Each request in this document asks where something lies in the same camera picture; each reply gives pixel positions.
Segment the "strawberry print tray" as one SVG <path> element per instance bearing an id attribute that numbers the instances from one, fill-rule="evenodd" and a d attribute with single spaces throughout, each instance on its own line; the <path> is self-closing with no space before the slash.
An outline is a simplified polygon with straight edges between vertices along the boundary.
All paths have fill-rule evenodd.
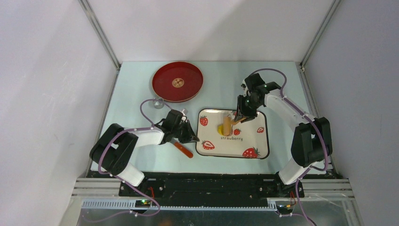
<path id="1" fill-rule="evenodd" d="M 257 112 L 254 120 L 238 123 L 227 137 L 217 132 L 225 116 L 233 117 L 233 110 L 203 109 L 199 112 L 196 151 L 203 156 L 265 159 L 269 156 L 266 116 Z"/>

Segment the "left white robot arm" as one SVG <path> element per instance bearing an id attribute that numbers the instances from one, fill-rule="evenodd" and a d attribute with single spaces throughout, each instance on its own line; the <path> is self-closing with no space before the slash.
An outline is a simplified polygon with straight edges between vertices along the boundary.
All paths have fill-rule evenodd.
<path id="1" fill-rule="evenodd" d="M 186 144 L 199 140 L 184 112 L 172 109 L 166 118 L 150 127 L 126 129 L 117 123 L 111 124 L 89 156 L 100 169 L 128 182 L 132 192 L 143 196 L 147 194 L 149 184 L 144 180 L 144 173 L 129 162 L 133 150 L 148 145 Z"/>

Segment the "yellow dough piece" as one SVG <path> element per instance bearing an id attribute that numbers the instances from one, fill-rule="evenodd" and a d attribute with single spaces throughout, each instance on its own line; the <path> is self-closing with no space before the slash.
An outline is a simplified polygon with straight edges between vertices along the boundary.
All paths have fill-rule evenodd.
<path id="1" fill-rule="evenodd" d="M 220 134 L 221 136 L 224 135 L 224 129 L 223 129 L 223 125 L 222 125 L 222 124 L 218 125 L 218 127 L 217 127 L 217 132 L 218 132 L 218 134 Z"/>

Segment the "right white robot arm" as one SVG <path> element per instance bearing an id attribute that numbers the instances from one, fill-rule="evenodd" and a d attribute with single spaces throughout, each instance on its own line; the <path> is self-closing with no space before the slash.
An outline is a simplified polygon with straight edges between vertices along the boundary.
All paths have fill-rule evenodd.
<path id="1" fill-rule="evenodd" d="M 296 180 L 304 177 L 316 164 L 324 162 L 319 171 L 326 171 L 333 152 L 330 122 L 305 112 L 286 95 L 275 82 L 265 83 L 259 73 L 252 73 L 242 82 L 244 93 L 238 96 L 234 121 L 245 123 L 257 117 L 257 110 L 266 107 L 274 111 L 292 129 L 291 159 L 278 172 L 274 192 L 285 197 L 292 192 Z"/>

